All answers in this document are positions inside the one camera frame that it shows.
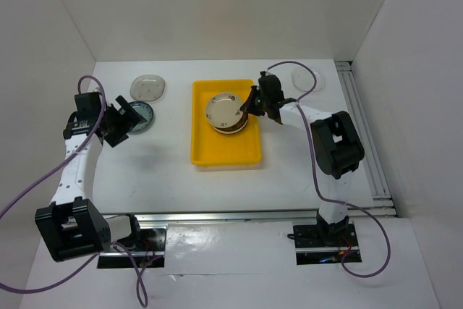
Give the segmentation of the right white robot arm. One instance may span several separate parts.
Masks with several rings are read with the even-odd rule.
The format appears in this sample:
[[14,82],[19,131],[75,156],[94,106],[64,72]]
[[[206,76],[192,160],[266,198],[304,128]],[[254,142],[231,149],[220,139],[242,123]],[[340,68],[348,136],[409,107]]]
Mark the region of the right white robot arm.
[[315,192],[321,200],[313,236],[323,245],[342,238],[349,224],[345,199],[352,173],[365,157],[349,113],[320,111],[285,98],[280,79],[268,72],[260,73],[240,111],[306,132]]

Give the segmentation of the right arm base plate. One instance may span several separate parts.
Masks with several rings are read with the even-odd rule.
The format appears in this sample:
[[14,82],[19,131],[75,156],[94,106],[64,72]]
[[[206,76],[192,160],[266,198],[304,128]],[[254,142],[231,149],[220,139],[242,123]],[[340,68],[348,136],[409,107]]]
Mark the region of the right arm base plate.
[[315,225],[294,225],[287,238],[294,242],[298,266],[362,261],[359,242],[354,224],[335,236],[322,238]]

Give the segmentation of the cream plate green brushstroke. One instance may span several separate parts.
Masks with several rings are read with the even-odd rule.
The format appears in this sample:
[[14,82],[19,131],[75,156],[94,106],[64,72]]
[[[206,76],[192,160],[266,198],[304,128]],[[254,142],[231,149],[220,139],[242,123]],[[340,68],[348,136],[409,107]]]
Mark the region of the cream plate green brushstroke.
[[234,134],[234,133],[238,133],[241,130],[243,130],[246,127],[246,125],[247,125],[247,120],[239,124],[236,123],[230,127],[213,127],[213,129],[222,134]]

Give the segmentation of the blue patterned plate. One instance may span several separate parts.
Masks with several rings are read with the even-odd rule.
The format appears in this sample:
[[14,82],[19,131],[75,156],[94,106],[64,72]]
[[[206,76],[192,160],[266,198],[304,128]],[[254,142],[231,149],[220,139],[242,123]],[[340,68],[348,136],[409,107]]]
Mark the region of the blue patterned plate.
[[132,101],[129,104],[143,118],[143,121],[132,128],[130,134],[138,135],[149,130],[155,121],[152,106],[144,101]]

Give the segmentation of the smoky glass plate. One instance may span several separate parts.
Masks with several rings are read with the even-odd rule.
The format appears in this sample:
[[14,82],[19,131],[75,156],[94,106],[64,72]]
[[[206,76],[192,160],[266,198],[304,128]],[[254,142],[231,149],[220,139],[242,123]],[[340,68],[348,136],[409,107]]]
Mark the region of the smoky glass plate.
[[164,93],[166,81],[158,75],[141,75],[131,84],[129,94],[136,101],[157,101]]

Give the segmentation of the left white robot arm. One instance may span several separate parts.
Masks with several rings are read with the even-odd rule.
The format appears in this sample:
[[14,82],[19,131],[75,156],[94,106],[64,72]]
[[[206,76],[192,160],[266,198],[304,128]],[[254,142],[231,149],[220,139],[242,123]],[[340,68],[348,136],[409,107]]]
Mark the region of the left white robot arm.
[[50,205],[35,212],[35,224],[56,262],[93,253],[108,252],[118,242],[126,250],[137,249],[143,233],[134,214],[106,218],[92,202],[96,164],[108,144],[115,147],[143,122],[122,96],[120,105],[103,106],[97,92],[75,95],[76,111],[63,131],[66,164]]

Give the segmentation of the yellow patterned plate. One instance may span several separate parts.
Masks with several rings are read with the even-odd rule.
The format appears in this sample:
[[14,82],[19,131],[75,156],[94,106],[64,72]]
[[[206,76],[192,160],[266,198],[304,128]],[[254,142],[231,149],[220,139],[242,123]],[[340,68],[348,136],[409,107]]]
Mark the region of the yellow patterned plate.
[[239,128],[218,128],[218,127],[214,127],[214,130],[221,133],[221,134],[225,134],[225,135],[233,135],[233,134],[236,134],[238,132],[241,132],[243,129],[245,128],[245,126],[242,126],[242,127],[239,127]]

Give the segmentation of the clear glass plate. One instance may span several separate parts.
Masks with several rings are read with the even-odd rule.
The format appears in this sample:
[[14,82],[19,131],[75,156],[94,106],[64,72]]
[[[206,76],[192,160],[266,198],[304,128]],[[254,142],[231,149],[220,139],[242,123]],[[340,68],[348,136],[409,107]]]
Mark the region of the clear glass plate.
[[303,67],[296,67],[292,71],[292,84],[302,92],[311,90],[314,93],[318,93],[325,88],[326,80],[317,70],[313,70],[313,73],[310,73]]

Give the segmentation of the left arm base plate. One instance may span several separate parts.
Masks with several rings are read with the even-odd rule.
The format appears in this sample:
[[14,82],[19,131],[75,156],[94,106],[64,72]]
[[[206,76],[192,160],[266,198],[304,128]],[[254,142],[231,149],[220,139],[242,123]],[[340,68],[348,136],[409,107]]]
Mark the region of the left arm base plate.
[[[165,265],[166,226],[149,227],[140,230],[141,239],[135,242],[122,242],[131,252],[139,268],[163,268]],[[132,268],[129,256],[121,247],[115,247],[109,253],[98,258],[98,269]]]

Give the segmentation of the cream plate with calligraphy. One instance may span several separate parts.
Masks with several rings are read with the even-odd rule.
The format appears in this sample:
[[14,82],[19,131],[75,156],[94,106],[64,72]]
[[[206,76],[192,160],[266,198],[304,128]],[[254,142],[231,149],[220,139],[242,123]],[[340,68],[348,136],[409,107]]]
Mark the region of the cream plate with calligraphy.
[[242,104],[242,99],[236,94],[219,93],[207,102],[205,117],[216,128],[237,127],[245,121],[245,115],[240,109]]

